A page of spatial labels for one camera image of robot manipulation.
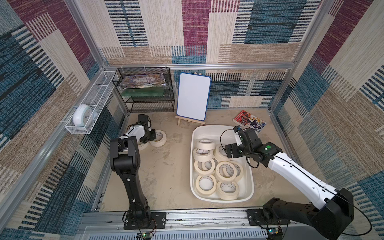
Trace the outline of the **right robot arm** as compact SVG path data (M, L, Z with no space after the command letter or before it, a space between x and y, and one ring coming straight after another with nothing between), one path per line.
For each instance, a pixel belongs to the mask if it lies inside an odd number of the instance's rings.
M225 152L228 157L252 158L281 175L310 201L305 205L272 198L263 206L265 216L306 224L329 240L336 240L354 220L354 197L350 191L338 190L316 178L275 144L252 149L230 144L225 146Z

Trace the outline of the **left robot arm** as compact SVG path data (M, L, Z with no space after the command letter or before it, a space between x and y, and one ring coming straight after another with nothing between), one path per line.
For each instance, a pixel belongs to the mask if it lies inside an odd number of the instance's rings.
M155 130L150 130L147 125L136 124L110 142L111 169L122 180L129 199L129 209L122 217L124 230L155 231L166 227L167 213L151 213L139 177L139 142L145 144L155 139Z

